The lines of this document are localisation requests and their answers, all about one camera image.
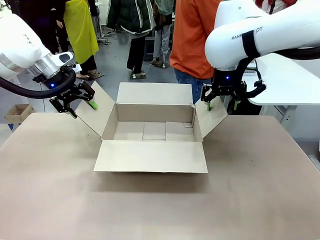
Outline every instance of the sleeve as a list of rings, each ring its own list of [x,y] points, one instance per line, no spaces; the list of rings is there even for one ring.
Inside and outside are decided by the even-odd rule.
[[[89,7],[90,7],[90,12],[92,17],[98,16],[98,11],[97,11],[97,6],[95,3],[95,0],[88,0]]]
[[[120,9],[121,9],[121,1],[120,0],[111,0],[109,9],[107,11],[106,17],[106,26],[111,29],[115,29],[119,16],[120,16]]]
[[[56,0],[54,8],[56,10],[56,19],[59,22],[63,22],[66,10],[66,0]]]
[[[197,0],[197,8],[206,34],[215,28],[215,21],[220,0]]]

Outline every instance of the robotic arm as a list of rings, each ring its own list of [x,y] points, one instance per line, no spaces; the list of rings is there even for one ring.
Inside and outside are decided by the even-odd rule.
[[[84,81],[76,85],[76,73],[65,66],[73,58],[70,52],[52,55],[35,32],[15,14],[0,18],[0,32],[0,87],[27,98],[51,98],[51,104],[59,113],[70,113],[74,118],[77,115],[70,103],[76,99],[97,108],[93,102],[95,91]],[[9,82],[24,70],[48,90],[34,91]]]
[[[223,0],[205,44],[214,77],[211,84],[204,84],[201,100],[210,103],[217,96],[231,95],[239,101],[262,93],[266,89],[262,81],[247,92],[242,77],[252,60],[269,53],[297,60],[320,59],[319,13],[320,1],[316,0],[304,0],[272,15],[252,0]]]

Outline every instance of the cardboard box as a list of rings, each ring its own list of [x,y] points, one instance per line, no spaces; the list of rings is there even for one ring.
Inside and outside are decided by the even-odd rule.
[[[31,104],[17,104],[7,112],[4,118],[8,124],[21,124],[30,114],[35,112]]]
[[[189,84],[122,82],[117,102],[92,88],[98,109],[82,101],[76,114],[102,139],[95,172],[208,172],[203,138],[227,117],[219,97],[207,111]]]

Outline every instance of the sandal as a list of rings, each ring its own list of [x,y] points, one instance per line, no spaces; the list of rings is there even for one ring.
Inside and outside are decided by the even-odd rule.
[[[76,78],[77,79],[82,79],[82,80],[88,80],[89,79],[89,76],[88,75],[81,75],[81,74],[77,74],[76,75]]]
[[[90,72],[90,73],[88,73],[87,81],[93,81],[93,80],[96,80],[96,79],[101,78],[103,76],[104,76],[104,74],[101,72]]]

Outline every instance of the orange shirt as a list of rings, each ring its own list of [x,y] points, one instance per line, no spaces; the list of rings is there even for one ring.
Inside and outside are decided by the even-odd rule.
[[[209,79],[214,70],[205,55],[207,37],[215,27],[218,5],[222,0],[176,0],[173,68],[197,79]]]

